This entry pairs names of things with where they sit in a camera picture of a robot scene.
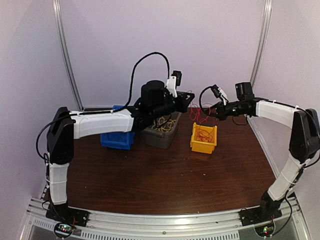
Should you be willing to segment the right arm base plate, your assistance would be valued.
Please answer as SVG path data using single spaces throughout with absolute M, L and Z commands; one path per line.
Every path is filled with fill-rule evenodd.
M 260 206 L 254 208 L 242 208 L 238 214 L 243 227 L 269 222 L 273 218 L 280 218 L 282 216 L 282 212 L 279 209 L 263 213 Z

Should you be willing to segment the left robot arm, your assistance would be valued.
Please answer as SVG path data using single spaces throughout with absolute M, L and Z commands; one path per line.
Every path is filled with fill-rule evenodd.
M 148 81 L 133 106 L 96 111 L 70 111 L 60 107 L 44 128 L 47 152 L 43 155 L 50 190 L 50 210 L 61 222 L 72 218 L 67 200 L 68 167 L 74 157 L 74 140 L 114 132 L 140 132 L 158 118 L 185 113 L 195 95 L 177 91 L 173 78 L 166 83 Z

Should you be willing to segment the grey transparent plastic tub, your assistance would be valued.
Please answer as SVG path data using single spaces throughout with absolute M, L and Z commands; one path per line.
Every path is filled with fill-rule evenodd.
M 168 149 L 176 135 L 181 117 L 180 112 L 157 118 L 152 125 L 142 131 L 144 143 L 148 146 Z

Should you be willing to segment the aluminium front rail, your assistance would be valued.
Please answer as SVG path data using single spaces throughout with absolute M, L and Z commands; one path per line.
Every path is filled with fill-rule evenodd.
M 295 197 L 289 198 L 292 216 L 275 236 L 259 236 L 258 229 L 274 223 L 275 232 L 287 221 L 290 207 L 284 202 L 282 216 L 273 220 L 244 226 L 241 209 L 180 214 L 141 215 L 88 211 L 86 226 L 76 226 L 66 240 L 311 240 L 303 213 Z M 48 203 L 31 198 L 18 240 L 61 240 L 54 234 L 57 221 L 46 218 Z

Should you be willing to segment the blue plastic bin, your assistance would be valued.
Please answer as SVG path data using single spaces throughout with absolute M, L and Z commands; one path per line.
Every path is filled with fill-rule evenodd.
M 130 150 L 135 132 L 109 132 L 100 134 L 100 144 L 105 148 Z

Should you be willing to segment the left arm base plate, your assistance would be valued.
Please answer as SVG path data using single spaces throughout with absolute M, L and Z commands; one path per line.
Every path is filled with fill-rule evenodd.
M 75 208 L 59 208 L 48 209 L 45 216 L 48 219 L 68 223 L 70 225 L 86 227 L 89 218 L 89 212 L 86 210 L 79 210 Z

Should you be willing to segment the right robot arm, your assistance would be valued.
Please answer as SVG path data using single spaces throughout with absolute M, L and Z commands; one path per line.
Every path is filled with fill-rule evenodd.
M 266 123 L 274 130 L 262 127 L 259 133 L 265 141 L 264 148 L 276 151 L 274 157 L 282 157 L 275 181 L 261 197 L 256 210 L 259 220 L 268 220 L 299 182 L 304 170 L 312 166 L 311 160 L 320 151 L 320 124 L 315 109 L 303 109 L 297 105 L 269 100 L 254 95 L 250 82 L 235 85 L 236 100 L 229 100 L 221 87 L 211 85 L 208 89 L 217 98 L 206 112 L 220 121 L 228 117 L 244 115 L 253 118 L 259 127 Z

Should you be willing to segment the right aluminium frame post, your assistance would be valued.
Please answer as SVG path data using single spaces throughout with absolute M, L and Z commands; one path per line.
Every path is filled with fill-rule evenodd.
M 268 33 L 270 29 L 271 18 L 272 18 L 272 10 L 273 10 L 272 6 L 273 6 L 272 0 L 264 1 L 264 9 L 262 13 L 262 22 L 261 22 L 259 40 L 258 40 L 255 60 L 254 60 L 251 77 L 250 77 L 250 83 L 252 87 L 255 86 L 258 73 L 261 67 L 261 63 L 262 63 L 263 53 L 266 46 Z

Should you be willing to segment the yellow plastic bin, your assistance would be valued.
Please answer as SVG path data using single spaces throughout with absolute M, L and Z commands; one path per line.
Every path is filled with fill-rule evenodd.
M 194 122 L 190 138 L 191 151 L 203 154 L 212 154 L 217 146 L 217 133 L 217 125 L 204 126 Z

